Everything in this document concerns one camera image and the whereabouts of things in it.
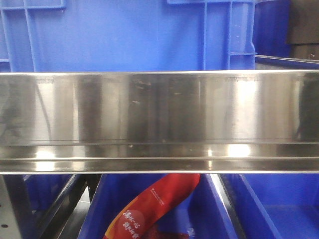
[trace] stainless steel shelf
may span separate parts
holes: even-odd
[[[0,74],[0,173],[319,172],[319,71]]]

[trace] red packaging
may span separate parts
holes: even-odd
[[[140,239],[159,218],[192,193],[199,179],[200,174],[178,173],[159,179],[114,218],[103,239]]]

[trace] blue plastic bin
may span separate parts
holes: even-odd
[[[257,0],[253,42],[259,55],[289,57],[290,0]]]
[[[1,0],[0,71],[253,69],[254,0]]]
[[[160,174],[103,175],[78,239],[101,239],[113,218]],[[157,222],[159,230],[189,233],[191,239],[237,239],[210,175],[189,198]]]
[[[319,238],[319,174],[226,177],[247,239]]]
[[[69,178],[70,175],[25,175],[32,210],[48,209]]]

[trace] blue storage bin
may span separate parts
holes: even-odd
[[[254,0],[1,0],[0,72],[253,69]]]
[[[319,174],[226,176],[247,239],[319,238]]]
[[[32,210],[48,209],[60,193],[70,175],[25,175]]]
[[[103,175],[78,239],[101,239],[113,218],[161,177],[160,174]],[[208,174],[203,174],[194,192],[157,224],[162,232],[189,233],[191,239],[238,238]]]
[[[289,57],[290,0],[257,0],[253,42],[259,55]]]

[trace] blue crate wall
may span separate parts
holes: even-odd
[[[255,64],[253,0],[0,3],[0,71],[226,70]]]

